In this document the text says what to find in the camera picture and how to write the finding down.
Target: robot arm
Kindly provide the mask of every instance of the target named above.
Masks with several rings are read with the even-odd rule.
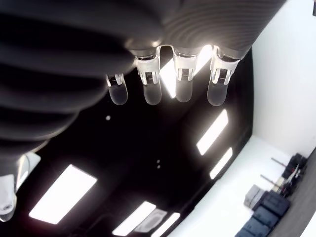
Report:
[[[238,62],[284,2],[0,0],[0,218],[14,212],[24,154],[107,89],[124,104],[124,74],[135,66],[146,102],[159,103],[161,46],[173,48],[176,97],[186,102],[199,51],[213,45],[207,99],[221,105]]]

